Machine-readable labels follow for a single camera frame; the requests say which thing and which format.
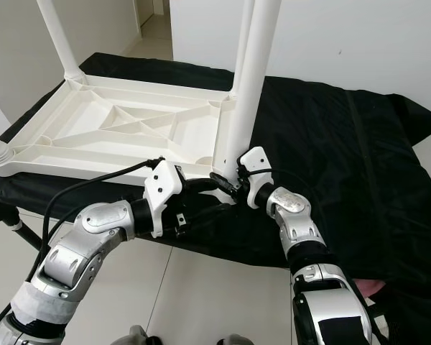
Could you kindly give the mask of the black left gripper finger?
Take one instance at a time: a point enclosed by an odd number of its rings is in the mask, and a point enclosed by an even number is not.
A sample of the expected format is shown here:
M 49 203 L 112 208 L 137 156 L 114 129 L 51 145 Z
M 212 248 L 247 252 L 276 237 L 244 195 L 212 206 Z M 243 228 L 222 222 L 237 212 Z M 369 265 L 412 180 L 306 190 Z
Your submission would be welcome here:
M 218 182 L 212 178 L 196 178 L 195 180 L 183 180 L 180 182 L 180 196 L 208 193 L 208 191 L 218 190 Z

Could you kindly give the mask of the black metal table leg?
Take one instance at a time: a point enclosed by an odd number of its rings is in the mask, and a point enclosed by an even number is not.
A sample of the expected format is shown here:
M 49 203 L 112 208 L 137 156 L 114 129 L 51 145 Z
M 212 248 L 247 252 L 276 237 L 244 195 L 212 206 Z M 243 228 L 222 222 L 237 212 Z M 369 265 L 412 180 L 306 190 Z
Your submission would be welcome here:
M 11 230 L 18 234 L 23 240 L 25 240 L 26 243 L 28 243 L 31 247 L 34 247 L 36 250 L 41 250 L 42 248 L 42 239 L 38 234 L 32 230 L 31 227 L 28 227 L 28 225 L 23 220 L 18 220 L 18 223 L 15 224 L 15 226 L 11 226 Z

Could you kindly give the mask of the white plastic table top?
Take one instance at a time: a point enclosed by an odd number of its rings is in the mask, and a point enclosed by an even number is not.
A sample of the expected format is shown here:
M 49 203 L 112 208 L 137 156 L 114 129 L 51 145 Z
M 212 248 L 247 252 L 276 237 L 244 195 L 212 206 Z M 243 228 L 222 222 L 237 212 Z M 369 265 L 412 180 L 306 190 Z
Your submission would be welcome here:
M 158 157 L 186 180 L 224 174 L 234 108 L 226 91 L 96 75 L 67 80 L 0 142 L 0 175 L 90 180 Z

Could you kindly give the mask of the black table cloth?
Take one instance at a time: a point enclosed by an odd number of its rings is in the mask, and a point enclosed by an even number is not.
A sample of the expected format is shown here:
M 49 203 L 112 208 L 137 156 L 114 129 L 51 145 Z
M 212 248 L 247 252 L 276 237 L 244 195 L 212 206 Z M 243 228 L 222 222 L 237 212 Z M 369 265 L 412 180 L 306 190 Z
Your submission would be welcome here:
M 88 75 L 186 88 L 228 90 L 234 73 L 175 60 L 97 52 Z M 311 201 L 327 245 L 351 278 L 383 280 L 393 345 L 431 345 L 431 177 L 413 144 L 431 135 L 431 111 L 405 96 L 345 90 L 327 83 L 268 76 L 252 147 L 263 147 L 274 175 Z M 0 203 L 44 213 L 51 197 L 78 182 L 57 175 L 0 177 Z M 287 267 L 276 223 L 247 207 L 227 211 L 179 239 L 177 249 L 265 267 Z

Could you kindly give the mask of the grey right robot leg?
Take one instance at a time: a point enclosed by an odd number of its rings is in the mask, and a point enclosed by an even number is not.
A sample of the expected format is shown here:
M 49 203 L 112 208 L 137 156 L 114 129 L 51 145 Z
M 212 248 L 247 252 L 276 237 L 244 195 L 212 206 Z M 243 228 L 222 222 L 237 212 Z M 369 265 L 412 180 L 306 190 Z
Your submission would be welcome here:
M 218 345 L 253 345 L 253 342 L 245 336 L 232 333 L 229 336 L 225 336 L 224 339 L 221 339 Z

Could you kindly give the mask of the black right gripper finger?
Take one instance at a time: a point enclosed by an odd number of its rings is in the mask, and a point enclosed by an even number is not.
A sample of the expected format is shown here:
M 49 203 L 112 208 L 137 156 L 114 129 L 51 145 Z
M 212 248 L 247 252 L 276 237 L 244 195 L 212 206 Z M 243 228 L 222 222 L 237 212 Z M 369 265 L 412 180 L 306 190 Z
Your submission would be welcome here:
M 212 172 L 211 178 L 215 181 L 215 184 L 218 185 L 219 190 L 229 197 L 239 197 L 239 195 L 241 195 L 241 188 L 233 184 L 228 178 L 224 177 L 224 175 Z

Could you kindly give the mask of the pink cloth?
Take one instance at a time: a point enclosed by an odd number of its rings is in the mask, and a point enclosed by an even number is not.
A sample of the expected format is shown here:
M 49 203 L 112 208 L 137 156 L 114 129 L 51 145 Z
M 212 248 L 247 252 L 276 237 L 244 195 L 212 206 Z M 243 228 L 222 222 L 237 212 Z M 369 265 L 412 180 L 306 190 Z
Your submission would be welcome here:
M 386 283 L 383 280 L 359 280 L 357 286 L 364 295 L 374 295 L 378 293 L 380 289 L 384 288 Z

